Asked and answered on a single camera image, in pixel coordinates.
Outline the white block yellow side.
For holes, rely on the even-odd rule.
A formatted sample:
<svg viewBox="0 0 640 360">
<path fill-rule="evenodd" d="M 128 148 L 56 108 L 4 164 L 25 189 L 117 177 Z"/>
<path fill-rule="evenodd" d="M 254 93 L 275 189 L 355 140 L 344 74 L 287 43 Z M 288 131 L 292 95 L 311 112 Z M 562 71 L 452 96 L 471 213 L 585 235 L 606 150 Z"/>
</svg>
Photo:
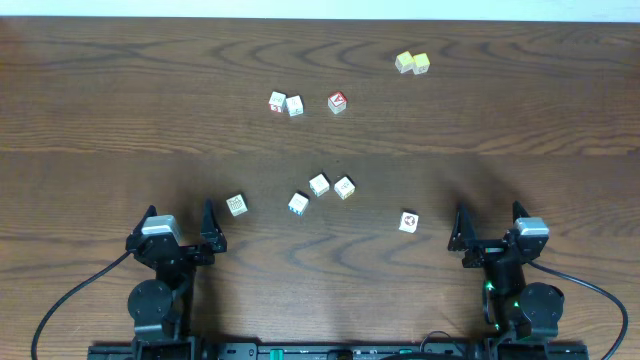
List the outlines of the white block yellow side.
<svg viewBox="0 0 640 360">
<path fill-rule="evenodd" d="M 334 184 L 334 191 L 345 200 L 355 192 L 355 185 L 348 176 L 344 176 Z"/>
</svg>

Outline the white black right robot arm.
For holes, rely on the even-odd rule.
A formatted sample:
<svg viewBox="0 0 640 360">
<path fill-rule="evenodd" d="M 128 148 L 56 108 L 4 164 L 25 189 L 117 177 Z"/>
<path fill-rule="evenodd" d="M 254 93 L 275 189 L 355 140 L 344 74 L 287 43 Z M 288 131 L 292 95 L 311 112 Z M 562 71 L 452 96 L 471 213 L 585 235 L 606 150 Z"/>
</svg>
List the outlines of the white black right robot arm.
<svg viewBox="0 0 640 360">
<path fill-rule="evenodd" d="M 476 236 L 467 209 L 457 207 L 447 249 L 462 252 L 465 268 L 484 271 L 485 321 L 497 334 L 484 340 L 487 359 L 546 356 L 546 345 L 558 336 L 564 294 L 552 285 L 525 280 L 523 265 L 538 258 L 550 230 L 540 217 L 532 217 L 519 202 L 512 204 L 513 225 L 499 239 Z"/>
</svg>

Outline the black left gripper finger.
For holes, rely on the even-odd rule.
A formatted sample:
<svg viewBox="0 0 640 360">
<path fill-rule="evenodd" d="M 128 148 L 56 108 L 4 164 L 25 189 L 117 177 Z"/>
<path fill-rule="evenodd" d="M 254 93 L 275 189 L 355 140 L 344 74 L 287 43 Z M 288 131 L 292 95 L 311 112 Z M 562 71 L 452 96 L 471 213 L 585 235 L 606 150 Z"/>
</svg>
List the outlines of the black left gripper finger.
<svg viewBox="0 0 640 360">
<path fill-rule="evenodd" d="M 207 199 L 204 202 L 203 218 L 200 230 L 201 237 L 212 248 L 214 253 L 227 251 L 226 237 L 217 223 L 213 202 Z"/>
<path fill-rule="evenodd" d="M 154 205 L 150 205 L 142 216 L 141 220 L 134 227 L 131 234 L 132 235 L 140 235 L 142 233 L 142 228 L 149 217 L 154 217 L 157 215 L 156 207 Z"/>
</svg>

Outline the white block cat drawing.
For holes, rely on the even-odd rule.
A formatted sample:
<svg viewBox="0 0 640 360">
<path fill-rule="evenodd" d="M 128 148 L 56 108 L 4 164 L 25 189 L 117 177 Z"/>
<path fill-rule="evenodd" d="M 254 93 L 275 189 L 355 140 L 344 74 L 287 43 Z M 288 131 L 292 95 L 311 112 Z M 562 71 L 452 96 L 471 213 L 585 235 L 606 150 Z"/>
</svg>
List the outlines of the white block cat drawing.
<svg viewBox="0 0 640 360">
<path fill-rule="evenodd" d="M 237 217 L 248 211 L 248 207 L 242 194 L 237 194 L 233 197 L 228 198 L 226 200 L 226 204 L 229 208 L 230 213 L 234 217 Z"/>
</svg>

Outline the white block green side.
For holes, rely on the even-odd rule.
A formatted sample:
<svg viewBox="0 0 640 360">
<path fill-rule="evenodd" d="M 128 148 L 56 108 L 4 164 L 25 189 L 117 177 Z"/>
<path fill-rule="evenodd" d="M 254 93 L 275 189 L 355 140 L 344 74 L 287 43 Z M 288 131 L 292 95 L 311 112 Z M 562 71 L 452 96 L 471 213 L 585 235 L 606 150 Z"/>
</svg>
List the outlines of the white block green side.
<svg viewBox="0 0 640 360">
<path fill-rule="evenodd" d="M 309 181 L 309 186 L 316 197 L 322 196 L 330 189 L 330 183 L 323 173 L 313 177 Z"/>
</svg>

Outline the white block brown circle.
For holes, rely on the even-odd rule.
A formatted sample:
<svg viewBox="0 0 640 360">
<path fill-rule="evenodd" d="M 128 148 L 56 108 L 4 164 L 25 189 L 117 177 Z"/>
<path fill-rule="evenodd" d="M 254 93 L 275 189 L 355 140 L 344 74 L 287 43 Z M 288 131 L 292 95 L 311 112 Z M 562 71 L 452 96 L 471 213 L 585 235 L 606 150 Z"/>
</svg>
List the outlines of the white block brown circle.
<svg viewBox="0 0 640 360">
<path fill-rule="evenodd" d="M 403 212 L 400 219 L 399 230 L 414 233 L 417 230 L 419 216 L 409 212 Z"/>
</svg>

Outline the white block blue side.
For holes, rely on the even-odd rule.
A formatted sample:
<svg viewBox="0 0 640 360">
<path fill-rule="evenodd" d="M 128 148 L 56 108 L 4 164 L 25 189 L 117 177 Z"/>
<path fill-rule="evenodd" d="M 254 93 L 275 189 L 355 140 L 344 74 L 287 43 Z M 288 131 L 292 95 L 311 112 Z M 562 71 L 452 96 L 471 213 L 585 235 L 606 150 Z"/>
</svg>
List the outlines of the white block blue side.
<svg viewBox="0 0 640 360">
<path fill-rule="evenodd" d="M 288 208 L 291 212 L 298 216 L 302 216 L 309 205 L 309 199 L 302 193 L 296 192 L 293 194 L 291 200 L 288 203 Z"/>
</svg>

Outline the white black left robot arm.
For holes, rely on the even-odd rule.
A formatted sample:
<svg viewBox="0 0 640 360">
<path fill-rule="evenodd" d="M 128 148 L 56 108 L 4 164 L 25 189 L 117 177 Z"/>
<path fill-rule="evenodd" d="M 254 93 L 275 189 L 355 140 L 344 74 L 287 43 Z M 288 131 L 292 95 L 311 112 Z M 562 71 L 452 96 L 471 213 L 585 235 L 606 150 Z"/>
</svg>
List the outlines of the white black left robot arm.
<svg viewBox="0 0 640 360">
<path fill-rule="evenodd" d="M 132 358 L 135 360 L 214 359 L 217 351 L 191 333 L 194 283 L 199 266 L 212 265 L 227 250 L 211 200 L 204 203 L 196 245 L 182 245 L 181 230 L 172 215 L 159 215 L 150 206 L 126 239 L 125 250 L 155 277 L 139 283 L 128 297 L 134 320 Z"/>
</svg>

